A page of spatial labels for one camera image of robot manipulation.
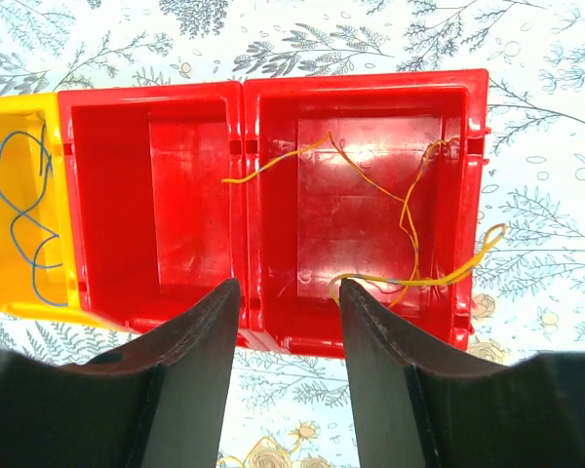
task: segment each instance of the blue wire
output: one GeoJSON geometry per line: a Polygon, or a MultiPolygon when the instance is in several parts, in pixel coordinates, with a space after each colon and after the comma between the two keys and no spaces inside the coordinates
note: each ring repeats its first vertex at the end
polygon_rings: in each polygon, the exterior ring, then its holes
{"type": "Polygon", "coordinates": [[[23,258],[23,260],[26,263],[28,263],[28,265],[30,265],[32,267],[32,289],[33,289],[35,295],[39,298],[39,300],[41,300],[45,304],[48,304],[48,305],[51,305],[54,307],[66,307],[68,305],[66,302],[65,303],[52,302],[51,300],[44,297],[39,292],[39,288],[37,287],[37,274],[36,274],[37,269],[49,270],[52,268],[59,268],[62,266],[62,263],[57,263],[54,265],[40,265],[37,262],[37,258],[39,257],[39,254],[41,253],[44,246],[48,242],[52,241],[53,239],[58,239],[59,234],[57,232],[53,231],[52,229],[50,229],[49,227],[44,226],[41,222],[37,221],[35,218],[33,218],[32,216],[30,216],[28,214],[32,210],[37,208],[39,206],[39,204],[41,203],[41,201],[43,200],[43,198],[45,197],[46,191],[48,189],[48,179],[49,179],[50,174],[52,173],[52,155],[48,152],[48,149],[46,148],[46,145],[43,142],[45,139],[46,128],[47,128],[46,122],[44,121],[43,126],[41,127],[41,138],[40,139],[31,135],[28,132],[16,130],[14,132],[10,132],[2,140],[2,143],[0,143],[0,163],[2,162],[2,155],[4,153],[4,149],[7,145],[7,143],[11,140],[11,138],[13,138],[17,135],[23,135],[27,138],[30,138],[35,143],[37,143],[39,145],[39,176],[43,177],[43,185],[41,187],[41,193],[39,194],[37,199],[32,203],[32,205],[30,205],[25,210],[21,210],[16,205],[14,205],[11,202],[11,200],[9,200],[7,198],[7,196],[4,194],[4,192],[2,191],[1,188],[0,188],[0,198],[2,199],[2,201],[4,203],[6,203],[11,209],[13,209],[17,213],[16,217],[13,219],[13,221],[11,221],[11,225],[9,226],[9,233],[11,235],[11,240],[13,241],[13,244],[16,247],[16,249],[18,250],[18,253],[21,256],[21,258],[23,258]],[[44,173],[44,164],[43,164],[44,156],[48,160],[48,162],[45,165],[45,173],[44,173]],[[18,241],[18,239],[16,237],[15,226],[16,226],[17,222],[22,218],[28,219],[30,222],[35,224],[37,227],[43,229],[44,231],[48,232],[48,234],[50,234],[50,237],[46,238],[44,241],[41,242],[41,244],[39,244],[39,246],[37,247],[37,250],[35,251],[35,254],[32,258],[28,258],[28,256],[23,251],[23,248],[21,247],[20,242],[18,241]]]}

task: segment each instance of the box compartment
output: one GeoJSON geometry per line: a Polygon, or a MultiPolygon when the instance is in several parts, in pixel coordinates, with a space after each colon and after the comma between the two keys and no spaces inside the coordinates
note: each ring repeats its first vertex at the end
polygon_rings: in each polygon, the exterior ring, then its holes
{"type": "MultiPolygon", "coordinates": [[[[42,139],[52,158],[52,171],[40,203],[28,211],[30,217],[58,234],[51,234],[21,216],[14,234],[25,255],[32,259],[39,250],[39,265],[60,265],[36,269],[35,294],[32,266],[20,255],[11,238],[10,226],[18,212],[0,197],[0,310],[12,315],[93,324],[97,321],[80,311],[76,267],[72,246],[65,167],[59,132],[59,107],[56,95],[0,97],[0,147],[12,132],[26,132],[42,139]]],[[[3,146],[0,162],[0,190],[21,210],[31,207],[44,187],[48,159],[32,138],[18,134],[3,146]]]]}
{"type": "MultiPolygon", "coordinates": [[[[488,75],[467,72],[248,81],[247,171],[331,132],[374,181],[405,197],[426,147],[459,137],[434,158],[409,206],[423,277],[441,277],[473,254],[488,75]]],[[[413,251],[402,205],[362,180],[329,143],[247,184],[250,327],[271,349],[342,357],[340,317],[328,283],[345,272],[410,276],[413,251]]],[[[366,283],[388,304],[395,288],[366,283]]],[[[470,278],[412,288],[396,313],[465,347],[470,278]]]]}
{"type": "Polygon", "coordinates": [[[245,292],[244,191],[221,183],[242,174],[240,84],[58,95],[83,306],[147,332],[225,279],[245,292]]]}

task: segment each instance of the black plastic part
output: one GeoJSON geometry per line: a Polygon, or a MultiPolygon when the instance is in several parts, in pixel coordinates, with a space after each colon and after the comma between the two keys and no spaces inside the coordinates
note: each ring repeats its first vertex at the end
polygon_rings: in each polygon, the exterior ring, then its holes
{"type": "Polygon", "coordinates": [[[362,467],[585,467],[585,353],[512,368],[444,344],[340,287],[362,467]]]}
{"type": "Polygon", "coordinates": [[[240,301],[228,280],[83,366],[0,351],[0,467],[215,466],[240,301]]]}

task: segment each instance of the leaf pattern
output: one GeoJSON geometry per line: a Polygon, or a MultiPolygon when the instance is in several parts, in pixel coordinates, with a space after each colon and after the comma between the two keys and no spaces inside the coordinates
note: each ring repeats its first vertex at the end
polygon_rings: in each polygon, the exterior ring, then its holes
{"type": "MultiPolygon", "coordinates": [[[[585,2],[158,0],[111,7],[109,0],[0,0],[0,97],[488,69],[491,135],[477,245],[497,222],[511,230],[474,272],[469,352],[510,364],[543,350],[585,350],[585,2]]],[[[133,338],[0,313],[0,349],[53,365],[87,362],[133,338]]],[[[230,454],[257,456],[276,446],[292,466],[359,466],[340,361],[237,349],[228,407],[239,410],[225,415],[220,466],[238,466],[230,454]]]]}
{"type": "Polygon", "coordinates": [[[337,24],[330,33],[300,22],[295,26],[290,36],[282,38],[291,51],[277,50],[271,42],[254,41],[246,54],[234,59],[232,71],[246,70],[250,75],[260,70],[270,78],[287,76],[295,68],[306,76],[345,75],[355,69],[354,59],[368,55],[390,57],[380,49],[388,38],[366,26],[337,24]]]}

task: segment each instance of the wire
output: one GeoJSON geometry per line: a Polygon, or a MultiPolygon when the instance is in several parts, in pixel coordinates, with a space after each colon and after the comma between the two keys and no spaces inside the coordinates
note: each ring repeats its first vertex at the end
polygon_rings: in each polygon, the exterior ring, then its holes
{"type": "Polygon", "coordinates": [[[267,169],[275,166],[277,163],[279,163],[280,161],[282,161],[282,160],[284,160],[286,158],[290,158],[291,156],[295,156],[297,154],[301,154],[301,153],[305,153],[307,151],[311,151],[314,148],[318,148],[323,143],[325,143],[328,139],[330,139],[331,136],[332,136],[332,133],[328,133],[327,136],[325,136],[323,139],[320,139],[319,141],[317,141],[316,143],[311,144],[310,146],[306,146],[305,148],[301,148],[301,149],[296,149],[295,151],[290,151],[290,152],[288,152],[286,154],[283,154],[282,156],[278,156],[277,158],[269,161],[263,167],[261,167],[260,169],[258,169],[255,172],[247,175],[246,177],[243,177],[243,178],[224,178],[221,181],[221,183],[235,183],[235,184],[239,184],[239,183],[249,182],[251,179],[253,179],[255,176],[257,176],[258,174],[260,174],[262,171],[266,171],[267,169]]]}
{"type": "Polygon", "coordinates": [[[38,220],[36,220],[34,217],[32,217],[29,214],[35,208],[37,208],[39,206],[39,204],[42,202],[42,200],[44,199],[44,197],[46,195],[46,191],[48,189],[48,180],[49,180],[49,177],[52,173],[52,155],[50,154],[50,152],[48,151],[48,149],[46,148],[46,145],[44,143],[44,139],[46,136],[46,130],[47,130],[47,124],[41,116],[39,116],[39,118],[42,119],[42,121],[43,121],[43,125],[41,127],[41,135],[39,138],[30,134],[29,132],[24,132],[22,130],[16,130],[16,131],[10,132],[0,143],[0,164],[2,163],[2,157],[4,155],[4,150],[7,146],[7,143],[9,143],[9,141],[11,141],[11,139],[13,137],[24,136],[24,137],[32,139],[32,141],[34,143],[39,145],[39,176],[41,176],[43,178],[43,183],[42,183],[42,187],[41,187],[41,191],[39,193],[39,196],[28,208],[23,209],[23,210],[20,209],[19,207],[17,207],[13,202],[11,202],[11,200],[9,200],[9,198],[2,191],[1,187],[0,187],[0,198],[2,199],[2,201],[4,203],[6,203],[12,210],[14,210],[17,213],[16,217],[13,218],[13,220],[11,221],[11,224],[9,226],[9,234],[11,236],[11,240],[13,241],[15,248],[17,249],[17,251],[19,253],[19,256],[21,256],[21,258],[26,263],[28,263],[28,265],[31,266],[31,284],[32,284],[32,290],[34,291],[35,295],[39,298],[39,300],[41,300],[42,302],[44,302],[47,305],[51,305],[54,307],[66,307],[68,305],[66,302],[65,303],[53,302],[53,301],[47,299],[46,297],[44,297],[40,293],[39,288],[37,286],[37,270],[38,269],[50,270],[53,268],[62,267],[62,263],[56,263],[53,265],[43,265],[43,264],[38,263],[37,260],[38,260],[39,254],[41,253],[41,251],[43,250],[45,245],[54,239],[58,239],[59,234],[57,232],[53,231],[52,229],[50,229],[49,227],[43,225],[41,222],[39,222],[38,220]],[[45,165],[44,165],[44,157],[47,159],[47,162],[45,165]],[[23,218],[29,220],[34,225],[36,225],[40,229],[46,231],[48,234],[50,234],[50,237],[46,238],[44,241],[42,241],[39,244],[39,246],[37,247],[32,258],[29,258],[26,255],[26,253],[23,251],[23,248],[22,248],[20,242],[18,241],[18,238],[17,238],[16,233],[15,233],[16,224],[18,223],[18,221],[20,219],[23,219],[23,218]]]}
{"type": "Polygon", "coordinates": [[[328,284],[328,288],[330,289],[330,294],[336,304],[339,304],[338,296],[335,293],[333,286],[336,282],[343,280],[345,278],[355,278],[361,279],[366,281],[374,281],[377,283],[387,283],[390,285],[399,285],[405,287],[412,287],[412,286],[450,286],[455,283],[458,283],[468,276],[472,274],[472,270],[481,263],[483,257],[493,249],[496,244],[498,244],[501,239],[507,233],[507,224],[496,224],[492,226],[484,236],[483,247],[481,250],[476,253],[472,258],[470,258],[466,263],[461,265],[459,268],[454,270],[452,273],[438,279],[424,279],[424,280],[396,280],[393,278],[385,278],[383,276],[372,276],[372,275],[364,275],[361,273],[343,273],[341,275],[336,276],[333,278],[330,283],[328,284]],[[489,239],[489,236],[496,230],[500,229],[500,233],[496,235],[492,240],[489,239]]]}
{"type": "Polygon", "coordinates": [[[275,164],[279,163],[283,159],[288,158],[290,156],[294,156],[297,154],[301,154],[301,153],[310,151],[314,148],[317,148],[318,146],[325,143],[327,140],[330,141],[331,145],[340,154],[340,156],[342,156],[342,158],[347,162],[347,164],[349,164],[349,166],[351,166],[353,169],[355,169],[355,171],[360,175],[360,177],[363,180],[365,180],[367,183],[369,183],[373,187],[377,188],[380,192],[382,192],[385,195],[389,196],[390,198],[396,200],[397,202],[400,202],[403,204],[403,208],[401,210],[401,215],[399,216],[399,228],[408,235],[409,240],[411,241],[411,245],[413,247],[413,251],[414,251],[413,266],[412,266],[412,270],[411,270],[411,273],[409,275],[409,278],[407,280],[397,280],[397,279],[392,279],[392,278],[385,278],[382,276],[365,275],[365,274],[361,274],[361,273],[342,273],[340,275],[337,275],[333,279],[331,279],[331,281],[328,284],[328,288],[330,290],[330,295],[333,298],[333,300],[336,302],[336,304],[339,304],[339,300],[338,300],[337,294],[334,291],[334,285],[335,285],[335,283],[337,283],[338,281],[340,281],[344,278],[355,278],[355,279],[365,280],[365,281],[369,281],[369,282],[373,282],[373,283],[385,283],[385,284],[390,284],[390,285],[401,286],[402,288],[399,291],[399,295],[397,296],[396,299],[394,299],[390,303],[390,305],[388,306],[389,308],[392,308],[399,301],[401,301],[403,299],[403,297],[406,295],[406,293],[410,287],[449,286],[449,285],[452,285],[452,284],[457,283],[459,281],[462,281],[465,278],[467,278],[470,274],[472,274],[472,270],[477,265],[479,265],[479,263],[481,263],[484,255],[487,252],[489,252],[489,250],[492,249],[496,244],[498,244],[500,242],[500,240],[505,236],[505,234],[507,232],[507,225],[506,224],[496,224],[495,226],[492,226],[492,228],[486,232],[486,234],[484,236],[484,244],[483,244],[482,249],[477,254],[475,254],[470,260],[468,260],[466,263],[464,263],[459,268],[454,270],[452,273],[448,274],[447,276],[445,276],[443,278],[438,278],[438,279],[430,279],[430,278],[421,279],[421,277],[420,277],[420,253],[419,253],[420,245],[419,245],[419,241],[418,241],[418,233],[416,232],[413,218],[411,216],[411,210],[410,210],[411,194],[413,193],[413,189],[420,182],[420,180],[422,179],[422,175],[424,174],[427,167],[429,166],[429,160],[431,158],[431,153],[436,148],[442,148],[442,146],[450,147],[453,143],[459,141],[458,137],[454,137],[454,138],[451,138],[449,140],[438,139],[438,140],[434,141],[433,143],[431,143],[429,146],[427,146],[427,148],[425,149],[425,151],[422,155],[422,158],[420,161],[420,167],[418,169],[416,177],[414,178],[413,183],[409,186],[409,189],[408,189],[408,192],[406,194],[405,199],[394,195],[392,192],[390,192],[389,190],[387,190],[383,186],[379,185],[377,182],[370,179],[366,174],[364,174],[364,171],[362,171],[362,169],[360,169],[351,160],[351,158],[349,158],[349,156],[344,152],[344,150],[342,148],[340,148],[340,146],[338,146],[338,144],[334,141],[331,132],[329,132],[326,137],[317,141],[316,143],[311,144],[310,146],[306,146],[304,148],[297,149],[296,151],[291,151],[289,153],[286,153],[282,156],[279,156],[279,157],[273,159],[272,161],[267,163],[264,167],[258,169],[257,171],[251,173],[250,175],[247,175],[244,178],[225,178],[222,180],[222,182],[245,183],[245,182],[251,180],[252,178],[256,177],[262,171],[265,171],[265,170],[269,169],[270,167],[274,166],[275,164]],[[407,218],[407,220],[408,220],[410,230],[408,230],[404,225],[405,218],[407,218]],[[500,233],[498,235],[496,235],[496,237],[494,237],[492,240],[490,240],[489,236],[491,235],[491,233],[498,230],[498,229],[500,229],[500,233]]]}

